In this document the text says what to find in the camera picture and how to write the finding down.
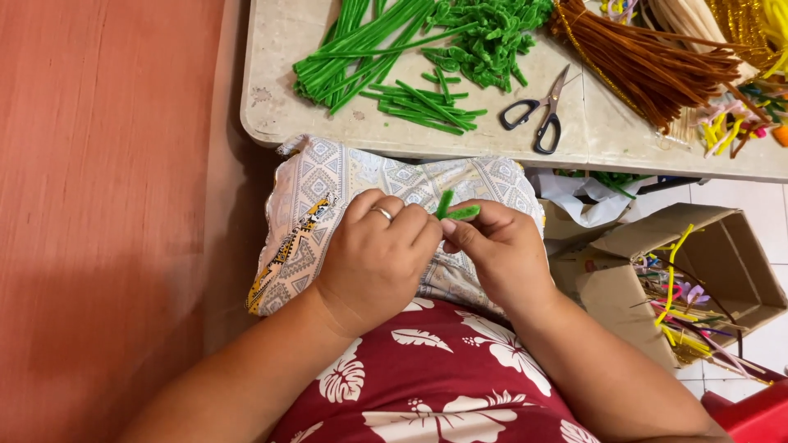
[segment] fingernail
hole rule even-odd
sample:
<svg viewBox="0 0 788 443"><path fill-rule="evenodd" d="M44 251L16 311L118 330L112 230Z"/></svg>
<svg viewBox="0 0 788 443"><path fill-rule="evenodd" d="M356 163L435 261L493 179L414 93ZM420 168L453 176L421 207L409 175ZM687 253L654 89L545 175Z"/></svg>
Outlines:
<svg viewBox="0 0 788 443"><path fill-rule="evenodd" d="M457 223L450 218L444 218L440 221L440 227L444 229L444 234L450 236L457 229Z"/></svg>

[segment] white table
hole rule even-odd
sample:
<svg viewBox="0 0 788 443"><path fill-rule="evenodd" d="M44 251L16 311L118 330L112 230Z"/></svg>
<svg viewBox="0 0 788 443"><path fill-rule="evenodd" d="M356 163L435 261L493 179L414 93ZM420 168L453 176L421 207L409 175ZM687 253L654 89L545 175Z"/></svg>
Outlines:
<svg viewBox="0 0 788 443"><path fill-rule="evenodd" d="M252 1L240 116L244 128L261 145L276 145L311 133L394 157L498 154L527 166L788 183L788 149L781 148L771 136L750 141L734 160L727 152L705 159L700 144L690 149L660 141L654 128L582 66L573 49L558 44L546 32L537 33L537 45L530 54L519 56L528 87L520 87L514 78L514 90L508 95L496 87L482 90L464 78L462 83L450 85L452 92L470 92L468 99L457 102L458 107L489 110L476 119L478 129L463 136L383 114L376 109L377 101L360 96L329 116L326 108L295 95L292 64L315 51L338 6L338 2L315 0ZM442 45L436 42L430 46ZM571 65L567 80L574 81L564 87L559 101L561 140L555 154L537 154L533 141L541 114L513 131L501 126L497 114L517 100L545 97L567 64ZM430 89L435 85L422 79L421 73L432 70L433 64L418 49L409 50L385 83L402 80Z"/></svg>

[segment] woman's left hand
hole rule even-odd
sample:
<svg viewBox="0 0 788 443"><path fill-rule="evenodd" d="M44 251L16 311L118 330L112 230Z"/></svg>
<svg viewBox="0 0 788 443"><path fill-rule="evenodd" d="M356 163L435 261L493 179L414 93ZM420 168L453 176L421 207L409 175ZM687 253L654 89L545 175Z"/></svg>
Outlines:
<svg viewBox="0 0 788 443"><path fill-rule="evenodd" d="M378 210L391 215L392 220ZM357 195L314 281L338 333L358 337L399 314L443 238L435 216L380 189Z"/></svg>

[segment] floral print shirt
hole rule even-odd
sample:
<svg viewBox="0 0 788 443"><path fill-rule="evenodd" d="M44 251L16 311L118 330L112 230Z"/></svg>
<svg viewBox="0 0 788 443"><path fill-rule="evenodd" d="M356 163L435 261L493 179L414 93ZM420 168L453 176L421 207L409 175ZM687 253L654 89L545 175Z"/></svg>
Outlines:
<svg viewBox="0 0 788 443"><path fill-rule="evenodd" d="M515 333L421 298L356 339L269 441L598 443Z"/></svg>

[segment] hand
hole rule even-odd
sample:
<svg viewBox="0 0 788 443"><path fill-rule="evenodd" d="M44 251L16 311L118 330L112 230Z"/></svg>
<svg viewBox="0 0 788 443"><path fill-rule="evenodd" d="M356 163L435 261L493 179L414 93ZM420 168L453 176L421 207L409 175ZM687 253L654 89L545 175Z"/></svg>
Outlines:
<svg viewBox="0 0 788 443"><path fill-rule="evenodd" d="M534 219L492 200L468 200L449 212L471 205L481 211L468 222L440 221L447 239L444 251L465 252L487 297L505 311L552 294L545 244Z"/></svg>
<svg viewBox="0 0 788 443"><path fill-rule="evenodd" d="M417 204L405 206L380 189L356 196L314 281L340 334L358 337L399 314L413 300L441 237L438 219Z"/></svg>

